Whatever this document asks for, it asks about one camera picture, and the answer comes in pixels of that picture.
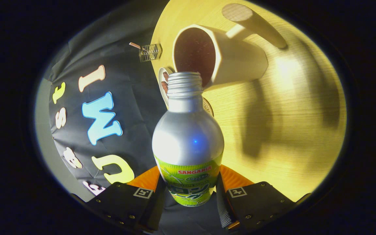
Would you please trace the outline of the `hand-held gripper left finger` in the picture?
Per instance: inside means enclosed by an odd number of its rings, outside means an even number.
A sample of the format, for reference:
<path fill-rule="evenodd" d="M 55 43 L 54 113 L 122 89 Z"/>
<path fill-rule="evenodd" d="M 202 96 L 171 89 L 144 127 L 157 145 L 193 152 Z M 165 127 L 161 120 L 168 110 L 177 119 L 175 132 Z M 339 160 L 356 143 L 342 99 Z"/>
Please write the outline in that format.
<path fill-rule="evenodd" d="M 115 182 L 86 203 L 100 217 L 135 233 L 158 230 L 166 184 L 157 166 L 129 183 Z"/>

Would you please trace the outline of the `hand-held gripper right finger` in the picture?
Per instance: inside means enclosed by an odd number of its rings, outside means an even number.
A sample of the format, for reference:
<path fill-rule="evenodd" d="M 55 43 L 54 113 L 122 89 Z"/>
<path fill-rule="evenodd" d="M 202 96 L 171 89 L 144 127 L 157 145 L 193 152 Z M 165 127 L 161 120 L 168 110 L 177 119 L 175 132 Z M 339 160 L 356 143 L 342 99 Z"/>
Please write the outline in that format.
<path fill-rule="evenodd" d="M 230 232 L 256 231 L 296 206 L 270 183 L 253 183 L 224 165 L 215 188 L 221 226 Z"/>

